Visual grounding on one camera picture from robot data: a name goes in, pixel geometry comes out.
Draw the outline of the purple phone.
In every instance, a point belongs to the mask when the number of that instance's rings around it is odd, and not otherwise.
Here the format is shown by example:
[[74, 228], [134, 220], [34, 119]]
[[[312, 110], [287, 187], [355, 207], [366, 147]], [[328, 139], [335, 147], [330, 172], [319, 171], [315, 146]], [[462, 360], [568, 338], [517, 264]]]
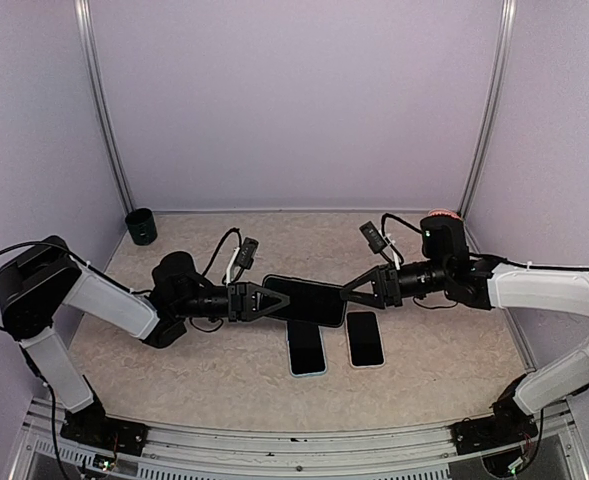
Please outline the purple phone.
[[353, 367], [380, 367], [384, 352], [377, 316], [373, 312], [350, 312], [346, 318], [349, 356]]

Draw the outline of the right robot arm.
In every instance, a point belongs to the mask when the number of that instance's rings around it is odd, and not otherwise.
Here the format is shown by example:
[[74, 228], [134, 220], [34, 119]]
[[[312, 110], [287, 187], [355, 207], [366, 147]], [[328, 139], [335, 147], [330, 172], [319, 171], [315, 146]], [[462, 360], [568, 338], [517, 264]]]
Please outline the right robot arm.
[[[399, 307], [404, 299], [441, 292], [455, 303], [479, 310], [525, 308], [589, 318], [589, 265], [521, 264], [474, 254], [456, 213], [435, 210], [417, 232], [424, 261], [400, 259], [375, 266], [340, 291], [343, 300], [377, 309]], [[509, 442], [528, 418], [548, 405], [589, 388], [589, 339], [573, 351], [513, 381], [494, 402], [485, 433]]]

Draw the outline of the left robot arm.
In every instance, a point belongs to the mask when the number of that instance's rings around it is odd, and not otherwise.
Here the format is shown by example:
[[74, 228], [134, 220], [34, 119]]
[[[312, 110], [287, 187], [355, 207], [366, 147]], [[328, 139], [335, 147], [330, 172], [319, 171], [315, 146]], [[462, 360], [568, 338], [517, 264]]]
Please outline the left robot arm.
[[216, 285], [184, 251], [166, 255], [152, 271], [152, 291], [137, 295], [71, 252], [58, 236], [17, 248], [20, 255], [0, 268], [3, 328], [64, 408], [76, 414], [76, 430], [95, 445], [107, 443], [114, 424], [92, 406], [96, 395], [54, 330], [60, 307], [75, 308], [162, 349], [185, 333], [188, 319], [251, 322], [290, 302], [287, 295], [252, 282]]

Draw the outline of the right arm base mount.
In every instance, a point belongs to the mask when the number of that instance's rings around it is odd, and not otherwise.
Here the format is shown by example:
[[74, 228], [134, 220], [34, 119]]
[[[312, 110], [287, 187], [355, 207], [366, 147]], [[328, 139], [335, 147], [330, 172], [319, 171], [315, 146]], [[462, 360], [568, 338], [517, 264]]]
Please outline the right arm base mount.
[[449, 429], [458, 455], [498, 448], [539, 435], [533, 414], [524, 413], [515, 403], [517, 386], [525, 374], [513, 380], [491, 405], [489, 416], [466, 418]]

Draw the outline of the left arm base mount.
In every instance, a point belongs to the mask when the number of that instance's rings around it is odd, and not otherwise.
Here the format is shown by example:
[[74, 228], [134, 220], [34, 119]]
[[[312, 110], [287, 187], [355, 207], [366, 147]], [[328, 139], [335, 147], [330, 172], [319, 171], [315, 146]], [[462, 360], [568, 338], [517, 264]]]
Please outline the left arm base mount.
[[102, 402], [93, 401], [77, 412], [65, 410], [60, 435], [79, 444], [140, 457], [149, 427], [140, 422], [117, 419], [106, 414]]

